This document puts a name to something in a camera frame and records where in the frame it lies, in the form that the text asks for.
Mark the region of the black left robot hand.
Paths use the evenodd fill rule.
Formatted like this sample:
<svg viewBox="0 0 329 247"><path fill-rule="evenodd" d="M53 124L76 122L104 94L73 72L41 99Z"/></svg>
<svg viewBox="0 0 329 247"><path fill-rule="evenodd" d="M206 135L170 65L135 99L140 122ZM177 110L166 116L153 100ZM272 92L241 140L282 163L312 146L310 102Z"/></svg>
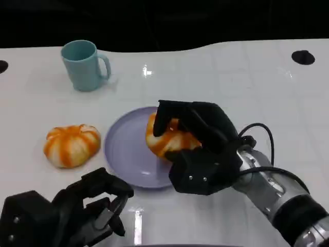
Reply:
<svg viewBox="0 0 329 247"><path fill-rule="evenodd" d="M120 214L133 195L127 182L105 168L83 175L52 201L59 212L52 246L94 246L112 234L123 237Z"/></svg>

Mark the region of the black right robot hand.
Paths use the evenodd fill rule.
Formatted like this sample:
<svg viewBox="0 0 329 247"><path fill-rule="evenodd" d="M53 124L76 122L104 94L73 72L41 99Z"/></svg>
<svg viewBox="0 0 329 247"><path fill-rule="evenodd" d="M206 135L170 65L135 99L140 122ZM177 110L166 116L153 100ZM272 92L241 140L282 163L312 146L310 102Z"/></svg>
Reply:
<svg viewBox="0 0 329 247"><path fill-rule="evenodd" d="M145 140L171 162L232 163L241 144L226 113L215 103L160 100L147 124Z"/></svg>

